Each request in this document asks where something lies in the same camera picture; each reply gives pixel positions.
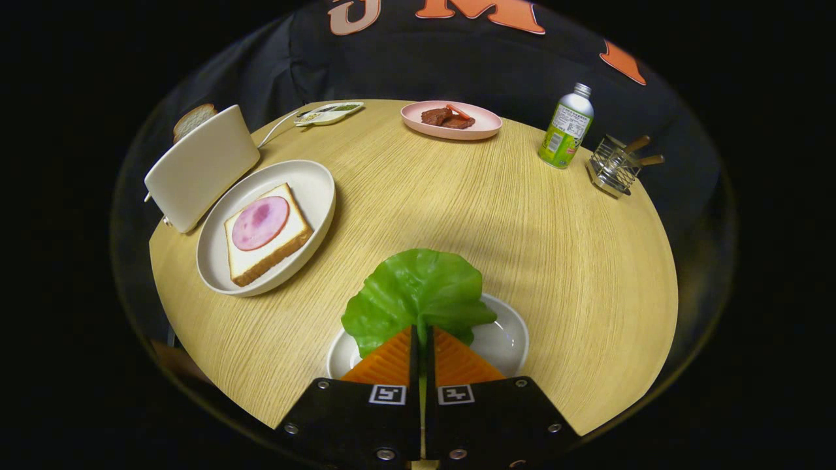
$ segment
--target metal utensil holder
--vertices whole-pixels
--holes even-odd
[[[639,175],[641,164],[632,153],[624,152],[625,145],[605,135],[587,162],[592,183],[616,199],[630,195],[630,185]]]

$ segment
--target toaster cord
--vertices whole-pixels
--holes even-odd
[[[267,139],[269,139],[269,138],[270,138],[270,135],[272,135],[272,134],[273,134],[273,131],[274,131],[274,130],[276,130],[276,128],[277,128],[277,127],[279,127],[280,125],[282,125],[282,123],[283,123],[284,121],[288,120],[288,118],[289,118],[289,117],[291,117],[291,116],[295,115],[295,114],[296,114],[296,112],[297,112],[297,111],[299,111],[299,110],[301,110],[303,107],[304,107],[304,105],[303,105],[302,107],[299,107],[299,108],[297,108],[296,110],[292,111],[290,114],[288,114],[288,115],[284,116],[284,119],[282,119],[282,120],[280,120],[278,123],[276,123],[276,125],[274,125],[274,126],[273,126],[273,128],[272,128],[272,129],[271,129],[271,130],[267,133],[267,135],[265,135],[265,136],[264,136],[264,140],[262,140],[262,143],[258,144],[258,148],[259,148],[259,149],[260,149],[260,148],[262,148],[262,146],[263,146],[264,144],[266,144],[266,143],[267,143]]]

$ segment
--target wooden utensil handle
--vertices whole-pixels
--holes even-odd
[[[646,146],[649,143],[650,143],[650,136],[649,135],[643,135],[643,136],[639,137],[638,139],[634,140],[633,143],[631,143],[630,145],[626,146],[624,148],[624,152],[625,153],[631,153],[631,152],[637,151],[638,149],[640,149],[643,146]]]
[[[646,156],[645,158],[640,158],[639,163],[642,166],[658,165],[659,163],[665,163],[665,157],[662,155]]]

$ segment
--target round wooden table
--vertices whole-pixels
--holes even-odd
[[[328,235],[285,284],[252,298],[217,294],[196,270],[201,225],[185,235],[156,228],[157,290],[206,375],[275,427],[325,376],[339,317],[366,276],[392,254],[432,248],[467,259],[482,272],[483,290],[525,319],[531,341],[521,375],[579,435],[642,397],[673,339],[677,287],[665,229],[640,182],[616,200],[590,183],[589,151],[567,170],[540,161],[540,129],[503,120],[487,140],[442,140],[404,125],[408,101],[364,102],[334,125],[288,120],[250,171],[305,159],[336,180]],[[261,142],[274,123],[252,139]]]

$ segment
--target toast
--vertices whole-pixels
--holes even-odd
[[[265,197],[276,196],[282,197],[288,203],[287,221],[278,231],[278,234],[263,246],[244,251],[232,241],[232,229],[235,227],[236,220],[252,203],[247,204],[247,207],[244,207],[223,223],[227,234],[230,279],[240,287],[250,284],[283,259],[295,253],[314,234],[314,230],[308,225],[302,211],[299,210],[287,183],[265,192],[256,201]]]
[[[186,134],[192,132],[197,126],[208,121],[216,114],[215,105],[210,103],[197,106],[194,110],[187,112],[177,121],[177,124],[174,124],[174,143],[176,144]]]

